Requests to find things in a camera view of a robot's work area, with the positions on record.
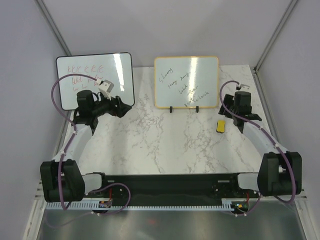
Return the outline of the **yellow whiteboard eraser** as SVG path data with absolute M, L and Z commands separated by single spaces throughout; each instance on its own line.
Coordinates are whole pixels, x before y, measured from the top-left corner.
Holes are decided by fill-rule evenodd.
M 217 121 L 217 126 L 216 126 L 216 132 L 223 134 L 225 132 L 225 125 L 226 121 L 225 120 L 218 120 Z

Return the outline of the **yellow framed whiteboard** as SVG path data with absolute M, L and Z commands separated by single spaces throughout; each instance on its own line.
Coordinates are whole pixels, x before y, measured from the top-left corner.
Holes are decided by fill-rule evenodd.
M 157 108 L 216 108 L 219 101 L 219 59 L 216 56 L 155 58 L 154 103 Z

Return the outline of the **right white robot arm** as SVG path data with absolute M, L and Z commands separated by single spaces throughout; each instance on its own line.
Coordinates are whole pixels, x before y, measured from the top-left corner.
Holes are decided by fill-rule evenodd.
M 251 94 L 226 94 L 218 112 L 233 120 L 251 141 L 261 159 L 258 172 L 180 175 L 125 175 L 120 177 L 134 195 L 227 196 L 245 193 L 264 197 L 296 196 L 302 191 L 302 157 L 280 145 L 252 112 Z

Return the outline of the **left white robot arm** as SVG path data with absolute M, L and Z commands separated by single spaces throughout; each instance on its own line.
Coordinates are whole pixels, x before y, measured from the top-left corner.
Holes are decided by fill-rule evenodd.
M 79 202 L 92 191 L 98 197 L 109 193 L 109 184 L 103 181 L 103 173 L 83 175 L 78 161 L 97 129 L 100 116 L 109 114 L 122 118 L 132 109 L 119 96 L 94 100 L 90 90 L 78 92 L 76 100 L 78 107 L 71 121 L 73 132 L 69 140 L 53 160 L 44 161 L 40 166 L 43 195 L 48 203 Z

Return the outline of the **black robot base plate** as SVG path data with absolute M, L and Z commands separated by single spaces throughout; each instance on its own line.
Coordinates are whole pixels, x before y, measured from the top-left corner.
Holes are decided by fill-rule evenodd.
M 255 199 L 254 190 L 241 189 L 237 173 L 104 175 L 90 198 L 147 206 L 220 204 L 222 199 Z

